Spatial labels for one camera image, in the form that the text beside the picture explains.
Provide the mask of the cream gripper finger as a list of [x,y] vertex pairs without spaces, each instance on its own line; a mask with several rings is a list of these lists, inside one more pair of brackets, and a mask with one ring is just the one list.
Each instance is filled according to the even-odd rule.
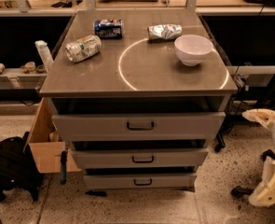
[[249,203],[258,207],[269,207],[275,204],[275,160],[266,157],[262,181],[248,198]]
[[244,111],[242,116],[251,122],[258,122],[269,131],[273,128],[275,123],[275,111],[270,109],[250,109]]

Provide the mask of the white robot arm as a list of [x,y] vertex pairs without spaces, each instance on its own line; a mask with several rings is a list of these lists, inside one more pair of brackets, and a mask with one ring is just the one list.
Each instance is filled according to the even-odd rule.
[[[275,111],[265,108],[250,109],[242,113],[249,121],[258,122],[272,134],[275,145]],[[262,181],[249,195],[249,203],[258,207],[269,207],[275,204],[275,160],[266,157],[262,173]]]

